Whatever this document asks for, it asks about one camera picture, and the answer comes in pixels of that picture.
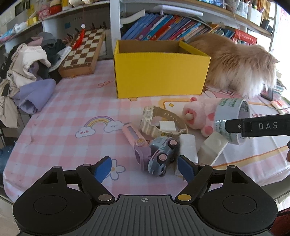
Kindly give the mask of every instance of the pink plush toy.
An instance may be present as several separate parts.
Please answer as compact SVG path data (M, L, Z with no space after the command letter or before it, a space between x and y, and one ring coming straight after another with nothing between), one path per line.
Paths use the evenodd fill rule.
M192 97L182 111L186 124L190 128L200 129L205 137L211 135L215 110L220 100L220 98Z

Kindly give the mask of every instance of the white eraser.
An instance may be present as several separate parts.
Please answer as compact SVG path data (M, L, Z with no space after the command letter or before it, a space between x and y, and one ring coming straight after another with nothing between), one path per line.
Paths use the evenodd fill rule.
M161 131L167 131L167 132L176 131L174 121L159 121L159 129Z
M228 140L224 136L218 132L213 132L203 142L197 153L198 163L213 165L227 144Z
M179 155L185 156L191 162L198 163L198 157L195 146L195 136L192 134L181 134L179 136ZM175 175L181 176L177 164L175 167Z

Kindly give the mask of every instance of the red round object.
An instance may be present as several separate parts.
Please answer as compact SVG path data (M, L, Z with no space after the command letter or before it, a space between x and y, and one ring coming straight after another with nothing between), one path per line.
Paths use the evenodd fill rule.
M54 15L54 14L59 13L59 12L61 12L61 11L62 11L62 7L61 7L60 4L58 4L58 5L54 5L54 6L51 6L51 7L49 8L49 13L50 13L50 15Z

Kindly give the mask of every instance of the cat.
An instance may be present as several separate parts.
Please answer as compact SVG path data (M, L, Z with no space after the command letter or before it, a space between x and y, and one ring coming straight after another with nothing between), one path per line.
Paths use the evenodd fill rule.
M274 88L279 61L259 45L236 45L217 34L196 36L190 45L211 57L206 84L234 90L244 98L261 93L264 86Z

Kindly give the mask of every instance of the chessboard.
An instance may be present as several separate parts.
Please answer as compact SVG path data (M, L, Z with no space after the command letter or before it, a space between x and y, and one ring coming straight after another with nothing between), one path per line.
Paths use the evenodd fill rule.
M79 36L72 41L71 46L78 39ZM75 77L94 73L104 39L104 29L86 31L81 46L72 50L61 63L59 67L60 75L62 77Z

